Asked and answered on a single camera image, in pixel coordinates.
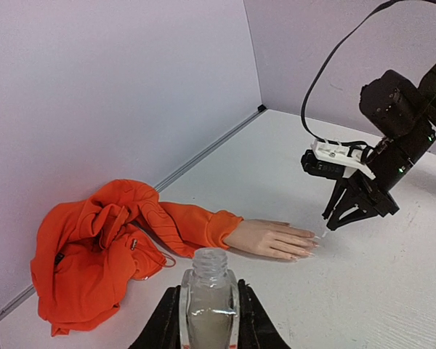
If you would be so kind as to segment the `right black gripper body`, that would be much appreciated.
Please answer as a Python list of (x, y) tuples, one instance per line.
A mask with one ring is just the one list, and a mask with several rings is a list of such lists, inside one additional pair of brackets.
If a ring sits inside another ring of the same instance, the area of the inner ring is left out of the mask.
[(354, 173), (347, 182), (350, 186), (353, 204), (357, 207), (350, 216), (355, 218), (385, 217), (399, 211), (400, 208), (393, 197), (363, 173)]

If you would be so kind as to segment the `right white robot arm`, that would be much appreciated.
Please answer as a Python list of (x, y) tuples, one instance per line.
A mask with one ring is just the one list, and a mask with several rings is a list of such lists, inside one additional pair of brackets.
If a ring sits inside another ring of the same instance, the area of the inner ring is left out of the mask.
[(336, 181), (323, 213), (331, 231), (399, 210), (390, 190), (436, 141), (436, 63), (418, 86), (393, 70), (386, 71), (362, 87), (359, 109), (384, 135), (366, 158), (375, 178), (357, 170)]

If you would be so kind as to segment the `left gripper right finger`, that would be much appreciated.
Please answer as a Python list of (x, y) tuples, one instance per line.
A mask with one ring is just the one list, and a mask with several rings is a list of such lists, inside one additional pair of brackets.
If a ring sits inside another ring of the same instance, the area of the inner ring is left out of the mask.
[(238, 281), (240, 300), (238, 349), (290, 349), (273, 325), (254, 290)]

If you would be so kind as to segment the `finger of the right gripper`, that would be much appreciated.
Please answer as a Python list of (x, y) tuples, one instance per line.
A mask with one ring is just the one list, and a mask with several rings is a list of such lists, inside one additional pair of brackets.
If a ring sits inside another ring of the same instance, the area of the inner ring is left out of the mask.
[(336, 229), (360, 220), (366, 220), (377, 216), (379, 213), (361, 198), (343, 197), (335, 206), (328, 219), (326, 227), (335, 231)]
[(328, 204), (325, 208), (325, 211), (322, 214), (322, 217), (324, 220), (327, 220), (331, 216), (331, 214), (335, 210), (337, 203), (339, 202), (339, 200), (343, 196), (346, 189), (347, 189), (347, 179), (346, 178), (342, 178), (342, 179), (339, 179), (336, 181), (336, 183), (334, 185), (334, 189), (333, 189), (332, 194), (331, 194), (331, 197), (328, 201)]

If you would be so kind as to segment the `clear nail polish bottle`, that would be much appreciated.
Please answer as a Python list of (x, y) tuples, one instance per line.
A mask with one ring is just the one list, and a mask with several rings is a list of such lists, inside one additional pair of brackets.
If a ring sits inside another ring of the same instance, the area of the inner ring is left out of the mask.
[(195, 252), (179, 292), (181, 348), (237, 348), (240, 321), (238, 282), (218, 248)]

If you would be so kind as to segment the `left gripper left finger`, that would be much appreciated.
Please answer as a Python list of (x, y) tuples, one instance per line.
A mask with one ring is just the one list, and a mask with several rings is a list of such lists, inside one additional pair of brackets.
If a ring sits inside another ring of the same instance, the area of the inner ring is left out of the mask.
[(129, 349), (180, 349), (180, 286), (169, 287)]

